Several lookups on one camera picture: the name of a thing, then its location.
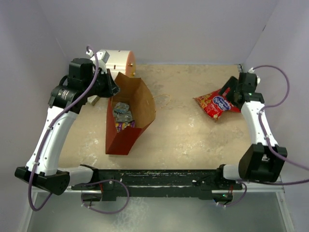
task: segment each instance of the white backdrop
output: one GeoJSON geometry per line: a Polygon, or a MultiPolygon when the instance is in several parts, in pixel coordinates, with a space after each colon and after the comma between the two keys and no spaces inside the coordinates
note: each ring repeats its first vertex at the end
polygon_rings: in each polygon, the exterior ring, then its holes
{"type": "MultiPolygon", "coordinates": [[[[291,95],[267,115],[289,158],[309,165],[308,31],[307,0],[0,0],[1,229],[16,231],[27,186],[14,170],[35,148],[50,91],[86,44],[133,50],[139,63],[279,65],[291,78],[291,95]]],[[[258,72],[266,101],[279,100],[282,77],[258,72]]],[[[303,176],[285,165],[285,181],[303,176]]],[[[286,188],[299,231],[309,228],[308,191],[308,185],[286,188]]]]}
{"type": "MultiPolygon", "coordinates": [[[[291,91],[281,107],[267,110],[272,132],[278,143],[288,150],[288,158],[309,166],[309,1],[280,0],[253,51],[245,62],[246,69],[261,64],[281,67],[290,77],[291,91]]],[[[286,92],[284,77],[270,68],[258,70],[258,90],[267,104],[279,102],[286,92]]],[[[285,163],[284,182],[309,178],[302,171],[285,163]]],[[[290,212],[297,231],[308,231],[308,184],[285,187],[290,212]]]]}
{"type": "Polygon", "coordinates": [[[277,0],[38,0],[69,59],[81,46],[139,63],[242,63],[277,0]]]}
{"type": "Polygon", "coordinates": [[[38,3],[0,0],[0,231],[18,231],[27,185],[14,172],[34,151],[67,68],[38,3]]]}

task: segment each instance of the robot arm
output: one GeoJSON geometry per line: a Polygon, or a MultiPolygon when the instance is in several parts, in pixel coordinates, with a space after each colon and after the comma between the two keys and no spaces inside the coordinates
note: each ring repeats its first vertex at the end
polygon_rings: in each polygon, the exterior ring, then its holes
{"type": "MultiPolygon", "coordinates": [[[[107,56],[107,53],[100,56],[101,61],[107,56]]],[[[48,126],[66,106],[75,101],[89,86],[93,77],[93,62],[94,60],[77,58],[70,63],[69,75],[65,77],[68,80],[68,84],[64,86],[62,85],[63,81],[61,81],[62,83],[52,91],[47,119],[38,145],[26,166],[16,169],[16,177],[29,182],[33,166],[37,164],[32,184],[56,195],[62,194],[67,186],[90,182],[93,176],[93,170],[90,167],[79,166],[76,168],[58,169],[58,161],[70,127],[79,114],[81,107],[86,104],[87,98],[92,95],[108,98],[120,91],[113,81],[109,70],[104,69],[102,62],[99,62],[100,72],[88,94],[81,98],[68,112],[63,114],[52,128],[48,126]],[[43,146],[39,161],[35,162],[36,154],[46,130],[51,131],[43,146]]]]}
{"type": "Polygon", "coordinates": [[[231,77],[221,89],[220,94],[223,94],[227,88],[230,88],[226,98],[240,109],[247,122],[252,143],[240,159],[238,166],[224,166],[225,179],[263,182],[275,182],[278,179],[284,161],[270,152],[259,122],[259,114],[261,114],[261,120],[270,139],[271,147],[280,155],[287,157],[286,148],[278,146],[270,131],[265,112],[261,111],[265,105],[262,94],[255,92],[258,83],[259,78],[255,74],[241,72],[238,80],[231,77]]]}

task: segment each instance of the white cylinder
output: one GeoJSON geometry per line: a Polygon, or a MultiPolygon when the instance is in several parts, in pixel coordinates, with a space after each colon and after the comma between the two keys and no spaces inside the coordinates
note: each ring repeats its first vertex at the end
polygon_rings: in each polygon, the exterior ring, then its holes
{"type": "Polygon", "coordinates": [[[106,50],[110,57],[107,60],[106,68],[111,70],[112,78],[115,79],[119,72],[128,77],[135,76],[136,63],[132,51],[106,50]]]}

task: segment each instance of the small wooden block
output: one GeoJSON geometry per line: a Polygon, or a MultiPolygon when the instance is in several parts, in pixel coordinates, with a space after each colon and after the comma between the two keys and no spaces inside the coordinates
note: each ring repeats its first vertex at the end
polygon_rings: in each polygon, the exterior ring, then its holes
{"type": "Polygon", "coordinates": [[[100,99],[100,97],[98,97],[97,95],[91,96],[87,99],[88,103],[90,103],[91,105],[95,105],[97,103],[97,101],[100,99]]]}

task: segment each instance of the cable clip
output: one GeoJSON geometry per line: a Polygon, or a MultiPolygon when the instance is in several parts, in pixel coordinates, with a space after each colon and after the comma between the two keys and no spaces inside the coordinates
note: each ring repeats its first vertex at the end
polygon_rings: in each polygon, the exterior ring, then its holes
{"type": "Polygon", "coordinates": [[[253,67],[249,69],[248,73],[254,73],[253,67]]]}

